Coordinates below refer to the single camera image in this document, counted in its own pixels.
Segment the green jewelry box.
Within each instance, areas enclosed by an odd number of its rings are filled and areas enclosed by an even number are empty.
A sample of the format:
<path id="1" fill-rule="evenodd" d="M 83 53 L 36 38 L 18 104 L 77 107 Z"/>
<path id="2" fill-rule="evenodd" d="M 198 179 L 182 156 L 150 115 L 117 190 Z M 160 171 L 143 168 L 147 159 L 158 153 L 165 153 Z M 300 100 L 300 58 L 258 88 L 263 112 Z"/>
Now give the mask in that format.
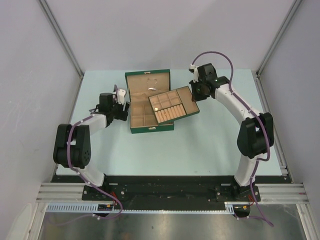
<path id="1" fill-rule="evenodd" d="M 132 134 L 173 131 L 175 125 L 159 125 L 149 97 L 171 89 L 169 69 L 131 71 L 124 74 L 130 100 L 130 131 Z"/>

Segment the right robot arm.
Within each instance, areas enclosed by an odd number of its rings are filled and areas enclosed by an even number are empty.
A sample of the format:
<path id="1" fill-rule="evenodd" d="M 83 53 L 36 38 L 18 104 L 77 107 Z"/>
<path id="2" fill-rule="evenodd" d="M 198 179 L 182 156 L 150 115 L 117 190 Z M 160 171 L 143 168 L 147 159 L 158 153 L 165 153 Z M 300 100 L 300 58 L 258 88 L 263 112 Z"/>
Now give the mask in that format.
<path id="1" fill-rule="evenodd" d="M 221 103 L 240 125 L 236 144 L 240 151 L 240 162 L 230 187 L 231 196 L 242 201 L 253 189 L 259 162 L 270 159 L 270 148 L 274 144 L 274 120 L 269 112 L 260 113 L 244 101 L 233 90 L 231 80 L 219 77 L 211 63 L 190 65 L 193 74 L 190 81 L 193 101 L 212 97 Z"/>

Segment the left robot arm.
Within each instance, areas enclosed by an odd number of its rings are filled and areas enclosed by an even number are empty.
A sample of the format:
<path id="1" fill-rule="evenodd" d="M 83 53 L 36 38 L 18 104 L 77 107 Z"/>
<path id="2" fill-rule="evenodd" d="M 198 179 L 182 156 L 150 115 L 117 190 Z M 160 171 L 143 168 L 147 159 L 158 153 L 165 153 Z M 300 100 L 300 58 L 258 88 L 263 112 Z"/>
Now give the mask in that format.
<path id="1" fill-rule="evenodd" d="M 91 161 L 91 136 L 107 128 L 113 120 L 128 119 L 130 103 L 125 101 L 127 91 L 114 89 L 112 93 L 101 93 L 99 103 L 90 109 L 90 115 L 74 124 L 57 127 L 53 161 L 74 171 L 87 185 L 94 187 L 93 194 L 100 200 L 110 196 L 111 188 L 104 184 L 105 174 Z"/>

